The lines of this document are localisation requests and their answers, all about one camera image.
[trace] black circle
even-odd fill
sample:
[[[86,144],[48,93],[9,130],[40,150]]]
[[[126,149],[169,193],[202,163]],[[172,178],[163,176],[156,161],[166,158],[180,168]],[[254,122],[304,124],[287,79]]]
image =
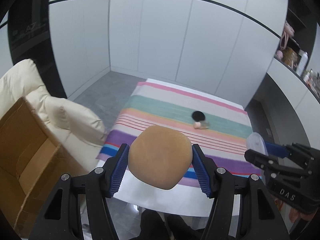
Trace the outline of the black circle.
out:
[[[204,113],[200,111],[194,111],[191,115],[192,119],[195,120],[196,122],[204,121],[205,116]]]

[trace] green stripe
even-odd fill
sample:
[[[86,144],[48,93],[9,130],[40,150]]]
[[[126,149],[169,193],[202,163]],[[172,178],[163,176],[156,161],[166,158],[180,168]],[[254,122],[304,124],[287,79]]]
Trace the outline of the green stripe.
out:
[[[149,114],[169,118],[191,125],[193,125],[194,123],[191,114],[195,111],[195,109],[177,106],[171,103],[143,97],[140,95],[131,96],[128,102],[125,104],[124,108],[134,108]],[[210,130],[234,135],[245,139],[252,133],[252,128],[250,126],[212,114],[204,114],[206,117],[206,121],[210,123]]]

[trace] clear plastic object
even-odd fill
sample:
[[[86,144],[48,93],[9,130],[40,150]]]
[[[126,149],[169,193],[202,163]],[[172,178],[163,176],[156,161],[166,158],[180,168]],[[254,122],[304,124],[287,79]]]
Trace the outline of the clear plastic object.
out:
[[[257,132],[254,132],[249,135],[246,141],[247,150],[252,149],[256,152],[262,153],[268,156],[267,148],[264,143],[263,138]]]

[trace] armrest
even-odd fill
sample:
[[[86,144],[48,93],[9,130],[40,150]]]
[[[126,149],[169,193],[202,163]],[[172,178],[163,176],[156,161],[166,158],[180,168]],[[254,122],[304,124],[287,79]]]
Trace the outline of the armrest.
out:
[[[49,96],[45,100],[45,109],[54,126],[70,130],[86,143],[104,144],[106,128],[89,108],[64,98]]]

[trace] black pants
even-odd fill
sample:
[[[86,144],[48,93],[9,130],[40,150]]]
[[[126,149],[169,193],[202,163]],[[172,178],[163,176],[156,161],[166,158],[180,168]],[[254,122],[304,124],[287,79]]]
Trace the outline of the black pants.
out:
[[[200,240],[204,229],[193,230],[178,215],[169,215],[167,223],[176,240]],[[160,215],[146,209],[141,215],[141,232],[131,240],[170,240],[167,228]]]

